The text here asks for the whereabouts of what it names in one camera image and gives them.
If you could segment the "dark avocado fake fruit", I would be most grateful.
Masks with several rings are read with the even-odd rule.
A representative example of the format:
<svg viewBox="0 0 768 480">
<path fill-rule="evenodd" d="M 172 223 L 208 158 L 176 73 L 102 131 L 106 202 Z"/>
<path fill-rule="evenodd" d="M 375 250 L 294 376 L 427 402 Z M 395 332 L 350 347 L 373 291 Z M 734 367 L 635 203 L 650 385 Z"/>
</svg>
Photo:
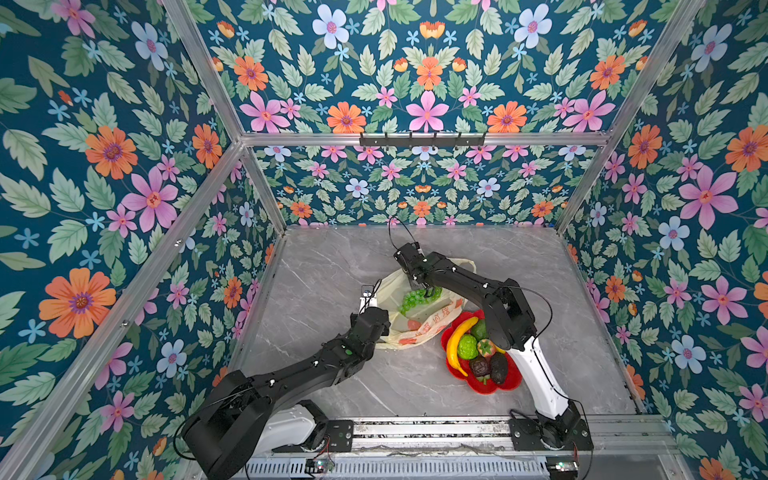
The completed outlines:
<svg viewBox="0 0 768 480">
<path fill-rule="evenodd" d="M 505 353 L 495 353 L 489 361 L 490 378 L 498 386 L 503 385 L 509 375 L 508 357 Z"/>
</svg>

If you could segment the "yellow printed plastic bag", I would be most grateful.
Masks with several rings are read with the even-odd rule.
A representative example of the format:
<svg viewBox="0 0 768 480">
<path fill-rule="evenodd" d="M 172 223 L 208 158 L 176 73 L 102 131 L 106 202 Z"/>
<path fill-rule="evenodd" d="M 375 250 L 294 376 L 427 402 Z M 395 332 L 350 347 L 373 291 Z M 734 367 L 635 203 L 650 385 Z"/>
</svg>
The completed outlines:
<svg viewBox="0 0 768 480">
<path fill-rule="evenodd" d="M 386 276 L 375 299 L 389 314 L 389 333 L 377 342 L 378 350 L 406 350 L 441 334 L 463 311 L 467 299 L 442 287 L 411 285 L 403 271 Z"/>
</svg>

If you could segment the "red flower-shaped plate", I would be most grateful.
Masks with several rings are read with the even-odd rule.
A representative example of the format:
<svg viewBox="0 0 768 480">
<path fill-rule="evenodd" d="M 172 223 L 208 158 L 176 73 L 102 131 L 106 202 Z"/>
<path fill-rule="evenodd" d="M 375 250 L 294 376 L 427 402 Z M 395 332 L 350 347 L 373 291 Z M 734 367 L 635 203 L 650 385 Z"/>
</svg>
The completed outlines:
<svg viewBox="0 0 768 480">
<path fill-rule="evenodd" d="M 481 395 L 491 395 L 497 390 L 516 390 L 522 384 L 522 374 L 508 353 L 501 352 L 501 355 L 506 362 L 506 376 L 503 382 L 494 381 L 491 372 L 488 372 L 481 377 L 475 376 L 474 371 L 471 368 L 471 360 L 464 359 L 459 354 L 456 354 L 456 358 L 460 368 L 456 369 L 451 363 L 448 355 L 450 339 L 457 328 L 472 318 L 477 318 L 478 322 L 481 323 L 484 320 L 484 312 L 482 310 L 462 312 L 440 337 L 440 344 L 445 353 L 445 366 L 448 372 L 454 378 L 465 382 L 473 391 Z"/>
</svg>

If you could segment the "orange yellow fake banana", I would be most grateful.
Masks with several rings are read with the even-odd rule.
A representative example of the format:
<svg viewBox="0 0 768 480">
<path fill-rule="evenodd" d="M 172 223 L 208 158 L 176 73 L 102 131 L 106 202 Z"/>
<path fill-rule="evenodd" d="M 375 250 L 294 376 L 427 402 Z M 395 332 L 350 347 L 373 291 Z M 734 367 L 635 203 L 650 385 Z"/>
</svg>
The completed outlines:
<svg viewBox="0 0 768 480">
<path fill-rule="evenodd" d="M 460 373 L 464 378 L 468 377 L 468 373 L 462 368 L 460 358 L 458 355 L 458 347 L 461 338 L 479 321 L 479 318 L 474 316 L 462 321 L 453 331 L 452 335 L 446 344 L 446 359 L 450 367 Z"/>
</svg>

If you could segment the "red fake strawberry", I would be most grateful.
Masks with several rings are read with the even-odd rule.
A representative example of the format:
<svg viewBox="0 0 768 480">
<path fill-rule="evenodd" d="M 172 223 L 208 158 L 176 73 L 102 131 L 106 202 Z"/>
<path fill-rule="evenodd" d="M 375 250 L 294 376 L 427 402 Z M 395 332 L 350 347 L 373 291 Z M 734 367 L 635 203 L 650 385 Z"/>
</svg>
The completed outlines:
<svg viewBox="0 0 768 480">
<path fill-rule="evenodd" d="M 497 348 L 490 339 L 479 340 L 477 345 L 478 354 L 489 359 L 497 353 Z"/>
</svg>

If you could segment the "light green fake fruit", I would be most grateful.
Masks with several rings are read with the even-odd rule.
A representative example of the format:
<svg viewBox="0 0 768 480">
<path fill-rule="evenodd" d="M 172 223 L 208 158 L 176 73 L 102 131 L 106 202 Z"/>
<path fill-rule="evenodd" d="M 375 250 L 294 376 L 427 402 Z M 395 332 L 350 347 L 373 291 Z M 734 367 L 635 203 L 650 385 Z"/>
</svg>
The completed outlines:
<svg viewBox="0 0 768 480">
<path fill-rule="evenodd" d="M 470 361 L 479 355 L 478 340 L 471 334 L 463 335 L 458 343 L 457 355 L 461 360 Z"/>
</svg>

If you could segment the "green fake grape bunch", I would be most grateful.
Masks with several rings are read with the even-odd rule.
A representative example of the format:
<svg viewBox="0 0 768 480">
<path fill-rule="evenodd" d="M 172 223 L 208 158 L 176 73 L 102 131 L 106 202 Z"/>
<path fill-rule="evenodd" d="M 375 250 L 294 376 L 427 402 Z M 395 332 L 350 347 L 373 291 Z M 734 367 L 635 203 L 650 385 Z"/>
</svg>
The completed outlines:
<svg viewBox="0 0 768 480">
<path fill-rule="evenodd" d="M 412 290 L 407 292 L 400 304 L 399 312 L 408 316 L 409 312 L 417 307 L 430 305 L 440 299 L 442 295 L 442 289 L 440 287 L 432 287 L 427 289 Z"/>
</svg>

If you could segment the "green fake lime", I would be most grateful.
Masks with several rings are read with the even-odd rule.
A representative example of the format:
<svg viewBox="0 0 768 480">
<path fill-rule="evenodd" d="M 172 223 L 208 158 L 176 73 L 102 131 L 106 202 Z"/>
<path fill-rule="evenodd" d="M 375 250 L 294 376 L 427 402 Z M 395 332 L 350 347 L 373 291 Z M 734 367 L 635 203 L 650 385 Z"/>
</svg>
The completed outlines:
<svg viewBox="0 0 768 480">
<path fill-rule="evenodd" d="M 471 329 L 471 335 L 477 340 L 485 340 L 489 338 L 489 334 L 484 319 L 480 319 Z"/>
</svg>

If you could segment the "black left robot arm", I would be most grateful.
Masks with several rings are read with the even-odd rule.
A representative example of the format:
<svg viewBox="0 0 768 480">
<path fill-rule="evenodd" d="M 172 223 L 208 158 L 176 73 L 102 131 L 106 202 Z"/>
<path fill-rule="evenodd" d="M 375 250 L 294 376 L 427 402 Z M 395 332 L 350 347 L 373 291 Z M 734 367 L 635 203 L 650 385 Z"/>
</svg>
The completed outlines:
<svg viewBox="0 0 768 480">
<path fill-rule="evenodd" d="M 369 307 L 350 315 L 350 329 L 314 355 L 264 374 L 228 373 L 181 427 L 192 458 L 209 479 L 230 479 L 242 469 L 276 412 L 357 374 L 389 333 L 388 312 Z"/>
</svg>

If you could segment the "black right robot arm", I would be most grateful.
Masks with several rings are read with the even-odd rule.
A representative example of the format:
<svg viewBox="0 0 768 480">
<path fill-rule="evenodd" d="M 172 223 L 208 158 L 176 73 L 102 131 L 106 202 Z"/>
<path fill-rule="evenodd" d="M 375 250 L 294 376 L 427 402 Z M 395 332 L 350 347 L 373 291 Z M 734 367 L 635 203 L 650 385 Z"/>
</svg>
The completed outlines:
<svg viewBox="0 0 768 480">
<path fill-rule="evenodd" d="M 533 309 L 518 282 L 480 276 L 443 254 L 424 253 L 417 242 L 396 248 L 394 258 L 413 284 L 446 289 L 482 309 L 489 340 L 515 363 L 533 398 L 535 417 L 529 424 L 543 446 L 594 448 L 586 415 L 579 411 L 582 404 L 564 393 L 546 361 Z"/>
</svg>

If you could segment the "dark brown fake fruit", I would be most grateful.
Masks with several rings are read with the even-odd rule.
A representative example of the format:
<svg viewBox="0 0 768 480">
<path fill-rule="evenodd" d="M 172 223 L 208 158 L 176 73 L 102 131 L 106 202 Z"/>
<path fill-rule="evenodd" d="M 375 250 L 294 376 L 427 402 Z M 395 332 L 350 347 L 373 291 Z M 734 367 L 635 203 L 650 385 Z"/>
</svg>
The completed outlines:
<svg viewBox="0 0 768 480">
<path fill-rule="evenodd" d="M 489 361 L 482 356 L 477 356 L 469 361 L 472 375 L 478 380 L 483 381 L 490 378 L 491 366 Z"/>
</svg>

